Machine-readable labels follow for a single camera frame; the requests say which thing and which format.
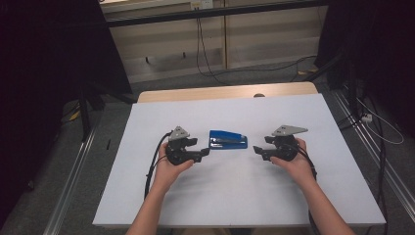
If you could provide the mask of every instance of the hand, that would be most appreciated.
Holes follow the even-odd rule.
[[[306,151],[305,141],[299,138],[296,140],[299,142],[299,146]],[[300,153],[297,153],[290,162],[277,157],[271,157],[270,160],[273,164],[284,168],[300,187],[309,183],[310,180],[315,181],[308,160]]]
[[[193,160],[189,160],[179,165],[172,164],[165,154],[166,146],[167,143],[163,143],[159,148],[159,162],[156,166],[156,177],[152,186],[152,188],[159,188],[163,190],[164,193],[168,191],[179,174],[190,168],[194,163]]]

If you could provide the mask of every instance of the forearm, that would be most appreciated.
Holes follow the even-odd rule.
[[[165,192],[166,190],[152,187],[126,234],[156,234]]]
[[[315,181],[300,187],[320,233],[354,234]]]

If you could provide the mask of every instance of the wooden edge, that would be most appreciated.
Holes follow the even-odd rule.
[[[138,103],[191,101],[229,98],[250,98],[255,94],[265,97],[317,94],[311,82],[290,82],[241,86],[220,86],[176,90],[145,91],[138,97]]]

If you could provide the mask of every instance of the white table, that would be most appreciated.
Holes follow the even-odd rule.
[[[211,129],[247,135],[249,148],[211,150],[201,163],[183,172],[165,197],[160,226],[307,225],[307,204],[295,182],[253,150],[253,145],[272,148],[263,137],[281,124],[308,128],[296,136],[306,141],[318,183],[348,224],[385,223],[323,97],[307,94],[135,104],[93,224],[132,223],[144,199],[146,173],[157,144],[181,125],[191,138],[199,139],[188,150],[206,148]]]

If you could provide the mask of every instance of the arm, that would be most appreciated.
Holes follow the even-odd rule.
[[[165,194],[179,174],[190,168],[194,163],[193,161],[187,161],[180,165],[171,164],[165,157],[166,146],[167,144],[164,143],[159,149],[160,161],[157,164],[155,180],[140,211],[138,211],[137,216],[126,233],[128,235],[156,234],[161,214],[161,205]]]
[[[297,140],[300,147],[306,150],[305,142]],[[284,168],[296,181],[321,234],[354,234],[314,180],[310,165],[303,155],[297,154],[290,162],[276,157],[271,157],[271,161]]]

